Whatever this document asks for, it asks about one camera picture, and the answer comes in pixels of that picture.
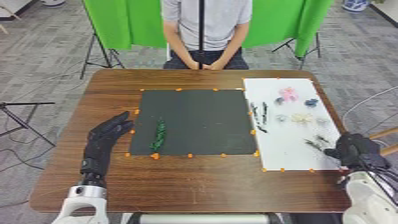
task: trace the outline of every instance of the white paper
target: white paper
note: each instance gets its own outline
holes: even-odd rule
[[[340,138],[340,131],[325,109],[322,99],[316,94],[313,81],[309,79],[245,79],[245,98],[249,103],[258,106],[258,116],[263,115],[265,102],[268,105],[267,125],[268,133],[263,133],[256,127],[254,116],[253,124],[256,127],[256,140],[261,154],[263,168],[267,170],[338,170],[340,162],[332,159],[308,144],[306,139],[315,141],[316,135],[322,135],[331,143],[322,143],[324,148],[332,148]],[[281,97],[281,89],[292,87],[299,94],[299,100],[276,104]],[[318,99],[315,108],[306,106],[306,100]],[[306,124],[292,121],[295,114],[311,114],[313,121]],[[288,120],[281,122],[277,115],[286,115]],[[327,119],[329,122],[320,125],[316,119]]]

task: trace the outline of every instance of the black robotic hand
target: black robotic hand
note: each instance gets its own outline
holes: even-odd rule
[[[128,116],[130,112],[126,111],[89,132],[80,169],[84,185],[105,186],[103,178],[109,171],[112,148],[119,137],[133,128],[133,121],[126,120]]]
[[[341,161],[341,165],[354,170],[363,170],[364,166],[389,169],[391,165],[380,155],[380,146],[364,138],[361,134],[341,135],[336,149],[327,149],[325,154]]]

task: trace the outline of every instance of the green backdrop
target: green backdrop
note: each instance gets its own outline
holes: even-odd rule
[[[162,0],[84,0],[105,48],[132,45],[165,47]],[[251,31],[244,47],[297,39],[295,55],[304,56],[332,0],[253,0]]]

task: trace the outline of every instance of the wooden table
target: wooden table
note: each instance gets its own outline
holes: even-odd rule
[[[80,180],[87,133],[123,111],[139,109],[141,89],[244,88],[242,78],[309,78],[343,131],[318,81],[304,71],[101,70],[69,120],[52,161],[36,186],[30,206],[59,212],[68,189]],[[253,155],[126,157],[132,135],[114,147],[109,183],[109,212],[341,212],[350,205],[336,188],[338,171],[261,172]]]

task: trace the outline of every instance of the man's arm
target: man's arm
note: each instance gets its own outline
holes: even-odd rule
[[[228,65],[228,62],[233,58],[233,55],[235,55],[235,53],[237,53],[237,51],[242,47],[242,43],[245,41],[247,33],[249,33],[249,22],[244,23],[244,24],[238,24],[237,27],[235,27],[233,39],[229,41],[228,48],[224,50],[221,59],[210,65],[212,70],[222,70],[224,69],[224,67]]]
[[[180,33],[178,33],[178,22],[164,21],[164,34],[165,34],[167,42],[171,44],[171,48],[178,54],[178,57],[181,58],[189,68],[196,70],[199,68],[199,63],[194,61],[189,50],[183,45],[183,41],[181,41]]]

